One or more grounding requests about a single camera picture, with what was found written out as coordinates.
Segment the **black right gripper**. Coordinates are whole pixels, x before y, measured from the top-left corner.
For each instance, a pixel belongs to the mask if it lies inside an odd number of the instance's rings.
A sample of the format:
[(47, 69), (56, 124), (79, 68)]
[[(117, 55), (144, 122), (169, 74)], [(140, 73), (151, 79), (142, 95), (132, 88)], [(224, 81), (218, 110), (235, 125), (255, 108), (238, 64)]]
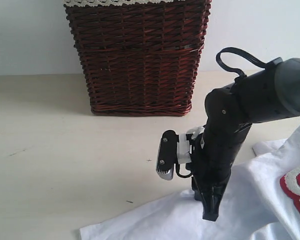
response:
[(187, 131), (194, 140), (191, 188), (202, 201), (202, 218), (215, 222), (228, 184), (232, 165), (250, 131), (250, 124), (206, 124)]

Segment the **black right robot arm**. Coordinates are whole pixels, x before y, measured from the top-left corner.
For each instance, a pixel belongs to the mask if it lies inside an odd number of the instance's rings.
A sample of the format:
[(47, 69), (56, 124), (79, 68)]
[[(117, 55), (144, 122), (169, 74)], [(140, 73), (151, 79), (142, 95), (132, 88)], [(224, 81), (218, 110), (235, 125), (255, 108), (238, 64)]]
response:
[(204, 220), (216, 221), (232, 165), (253, 124), (300, 116), (300, 58), (277, 58), (205, 98), (207, 122), (191, 142), (194, 198)]

